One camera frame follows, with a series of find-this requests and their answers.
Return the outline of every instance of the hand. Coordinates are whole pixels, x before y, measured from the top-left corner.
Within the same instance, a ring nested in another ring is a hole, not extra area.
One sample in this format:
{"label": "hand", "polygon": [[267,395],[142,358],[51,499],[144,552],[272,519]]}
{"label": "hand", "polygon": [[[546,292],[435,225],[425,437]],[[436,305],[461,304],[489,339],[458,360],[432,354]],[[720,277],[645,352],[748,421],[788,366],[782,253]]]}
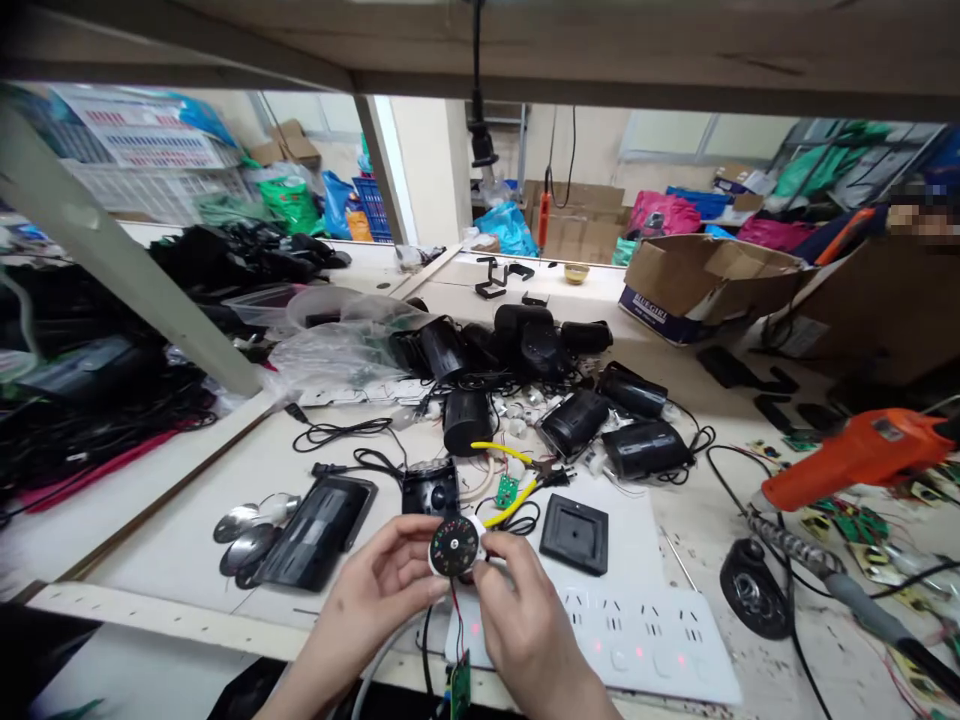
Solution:
{"label": "hand", "polygon": [[487,653],[520,712],[531,720],[619,718],[530,543],[502,532],[482,542],[507,561],[517,587],[493,565],[474,568]]}
{"label": "hand", "polygon": [[432,576],[427,563],[440,520],[395,517],[347,560],[286,682],[259,718],[318,715],[397,628],[443,597],[450,581]]}

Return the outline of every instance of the pink plastic bag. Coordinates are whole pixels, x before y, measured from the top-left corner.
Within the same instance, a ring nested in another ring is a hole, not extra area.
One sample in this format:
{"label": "pink plastic bag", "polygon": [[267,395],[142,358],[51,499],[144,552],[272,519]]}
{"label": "pink plastic bag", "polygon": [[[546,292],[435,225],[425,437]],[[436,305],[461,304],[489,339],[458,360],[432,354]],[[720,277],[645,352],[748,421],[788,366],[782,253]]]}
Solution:
{"label": "pink plastic bag", "polygon": [[643,227],[650,213],[663,214],[664,235],[685,235],[700,229],[700,213],[689,200],[676,195],[661,195],[651,190],[637,193],[628,230]]}
{"label": "pink plastic bag", "polygon": [[816,226],[807,223],[781,223],[752,217],[740,228],[737,240],[789,253],[810,237],[814,230]]}

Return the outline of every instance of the red fabric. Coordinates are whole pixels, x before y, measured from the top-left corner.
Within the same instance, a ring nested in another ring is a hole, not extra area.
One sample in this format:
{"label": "red fabric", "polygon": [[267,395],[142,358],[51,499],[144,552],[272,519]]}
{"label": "red fabric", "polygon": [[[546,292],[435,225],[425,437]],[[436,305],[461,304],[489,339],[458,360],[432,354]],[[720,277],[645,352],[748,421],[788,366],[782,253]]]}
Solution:
{"label": "red fabric", "polygon": [[737,240],[792,253],[814,230],[816,226],[807,223],[781,223],[776,220],[760,220],[754,216],[740,228]]}
{"label": "red fabric", "polygon": [[[46,502],[38,503],[35,507],[30,508],[26,512],[28,513],[43,512],[44,510],[49,510],[55,505],[59,505],[61,502],[66,500],[68,497],[70,497],[77,491],[87,487],[87,485],[95,483],[100,478],[106,475],[109,475],[110,473],[115,472],[122,467],[129,465],[134,460],[137,460],[138,458],[143,457],[151,450],[154,450],[160,447],[167,440],[172,438],[174,435],[178,434],[178,432],[179,432],[178,430],[169,430],[165,433],[161,433],[160,435],[157,435],[147,440],[144,443],[141,443],[140,445],[137,445],[135,448],[130,448],[125,453],[121,453],[120,455],[117,455],[112,460],[108,460],[103,465],[100,465],[99,467],[94,468],[92,471],[89,471],[89,473],[82,480],[78,480],[76,484],[71,485],[69,488],[63,490],[62,492],[57,492],[56,495],[53,495],[53,497],[51,497]],[[88,472],[88,471],[83,470],[77,473],[76,475],[68,477],[66,480],[62,480],[54,485],[47,485],[47,487],[44,487],[44,488],[37,488],[35,490],[27,490],[25,492],[22,492],[20,493],[20,496],[19,496],[20,502],[22,502],[24,505],[29,505],[31,503],[37,502],[38,500],[42,500],[47,495],[50,495],[51,493],[56,492],[57,488],[66,486],[67,484],[72,482],[75,478],[79,477],[80,475],[83,475],[85,472]]]}
{"label": "red fabric", "polygon": [[676,195],[661,195],[658,192],[643,190],[637,193],[630,215],[628,230],[643,227],[647,216],[652,212],[663,213],[664,235],[686,235],[700,229],[702,220],[697,208],[689,200]]}

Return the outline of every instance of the black square panel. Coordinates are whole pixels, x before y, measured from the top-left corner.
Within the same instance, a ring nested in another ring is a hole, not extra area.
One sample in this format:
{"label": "black square panel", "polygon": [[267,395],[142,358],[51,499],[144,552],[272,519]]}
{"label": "black square panel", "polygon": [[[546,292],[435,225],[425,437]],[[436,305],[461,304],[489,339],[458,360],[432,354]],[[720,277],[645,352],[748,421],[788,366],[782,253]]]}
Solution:
{"label": "black square panel", "polygon": [[552,495],[540,538],[540,553],[590,575],[607,572],[609,518],[560,495]]}

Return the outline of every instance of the window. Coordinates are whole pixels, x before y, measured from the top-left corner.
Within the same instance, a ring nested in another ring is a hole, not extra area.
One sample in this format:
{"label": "window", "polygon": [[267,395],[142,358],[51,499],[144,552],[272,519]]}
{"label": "window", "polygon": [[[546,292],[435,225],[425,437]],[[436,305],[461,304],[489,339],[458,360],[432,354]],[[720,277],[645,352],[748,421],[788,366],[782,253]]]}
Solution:
{"label": "window", "polygon": [[767,165],[799,118],[772,115],[635,110],[621,162]]}
{"label": "window", "polygon": [[247,93],[266,133],[277,123],[298,120],[308,138],[359,143],[360,116],[352,95],[320,92],[266,91]]}

